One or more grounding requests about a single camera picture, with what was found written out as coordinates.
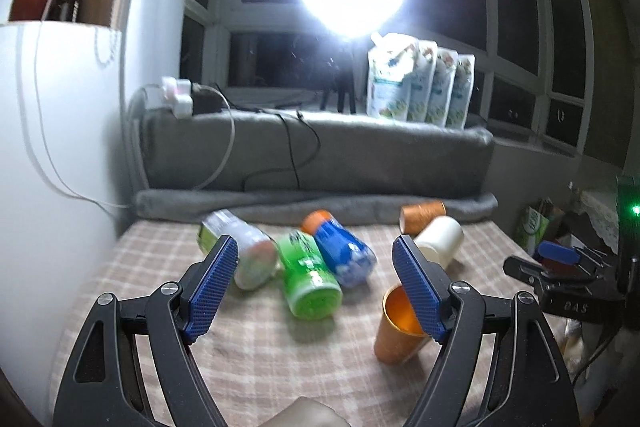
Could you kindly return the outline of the gloved left hand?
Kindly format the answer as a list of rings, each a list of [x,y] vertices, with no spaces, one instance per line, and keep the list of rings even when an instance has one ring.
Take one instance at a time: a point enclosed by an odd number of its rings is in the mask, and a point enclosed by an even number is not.
[[[349,427],[348,421],[332,407],[299,397],[260,427]]]

